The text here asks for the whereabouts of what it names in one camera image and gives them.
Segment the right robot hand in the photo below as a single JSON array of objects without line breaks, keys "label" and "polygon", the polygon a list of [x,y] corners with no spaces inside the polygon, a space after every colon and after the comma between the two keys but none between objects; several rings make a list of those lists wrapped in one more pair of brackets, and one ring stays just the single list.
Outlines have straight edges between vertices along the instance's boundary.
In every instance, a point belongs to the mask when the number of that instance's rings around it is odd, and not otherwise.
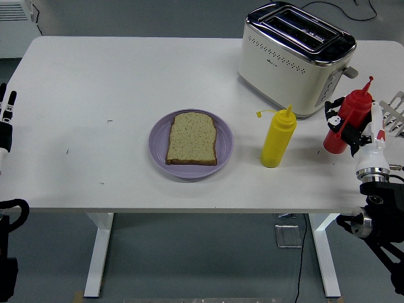
[{"label": "right robot hand", "polygon": [[387,179],[390,173],[389,164],[384,156],[386,132],[383,122],[383,110],[377,102],[372,102],[370,111],[359,126],[353,125],[354,110],[349,110],[347,117],[337,113],[341,109],[344,98],[324,104],[324,112],[329,132],[323,141],[324,148],[333,154],[340,154],[346,147],[357,161],[356,176],[359,180],[372,174],[379,174]]}]

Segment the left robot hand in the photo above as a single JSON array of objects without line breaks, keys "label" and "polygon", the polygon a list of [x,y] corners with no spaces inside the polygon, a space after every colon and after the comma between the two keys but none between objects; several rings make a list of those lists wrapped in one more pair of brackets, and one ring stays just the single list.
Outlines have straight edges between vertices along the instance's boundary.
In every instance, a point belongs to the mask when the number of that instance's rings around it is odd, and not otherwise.
[{"label": "left robot hand", "polygon": [[15,101],[17,93],[13,90],[11,91],[9,98],[6,103],[4,103],[4,96],[6,94],[7,84],[1,84],[1,166],[3,166],[4,159],[11,151],[12,146],[12,135],[13,127],[11,125],[11,120],[13,117],[13,108],[15,106]]}]

